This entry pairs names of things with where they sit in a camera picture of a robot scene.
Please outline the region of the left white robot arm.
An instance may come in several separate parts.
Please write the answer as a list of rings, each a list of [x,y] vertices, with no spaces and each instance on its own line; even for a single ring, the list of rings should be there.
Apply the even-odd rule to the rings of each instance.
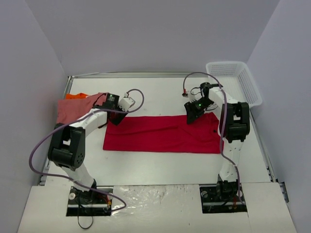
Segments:
[[[100,194],[97,183],[84,165],[86,155],[86,137],[97,128],[107,123],[119,125],[127,115],[135,101],[125,94],[122,99],[118,95],[107,93],[101,105],[95,103],[79,122],[68,124],[52,136],[48,159],[62,168],[68,177],[82,186],[74,185],[74,192],[85,202],[94,202]]]

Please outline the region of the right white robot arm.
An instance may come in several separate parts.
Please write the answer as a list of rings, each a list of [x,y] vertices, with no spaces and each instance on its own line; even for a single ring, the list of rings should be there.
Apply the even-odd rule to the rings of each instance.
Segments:
[[[240,102],[226,93],[220,84],[202,83],[201,98],[196,99],[191,91],[183,90],[182,96],[189,98],[184,104],[187,124],[192,124],[203,116],[209,106],[216,104],[219,121],[220,154],[223,157],[221,170],[216,183],[216,196],[219,201],[229,201],[234,195],[241,198],[241,178],[238,169],[243,143],[250,133],[249,105]]]

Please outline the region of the red t-shirt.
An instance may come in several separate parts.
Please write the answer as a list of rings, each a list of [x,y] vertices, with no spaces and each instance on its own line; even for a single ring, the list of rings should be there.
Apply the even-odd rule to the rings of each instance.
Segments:
[[[117,126],[108,124],[103,150],[218,154],[218,124],[213,113],[192,124],[186,115],[126,117]]]

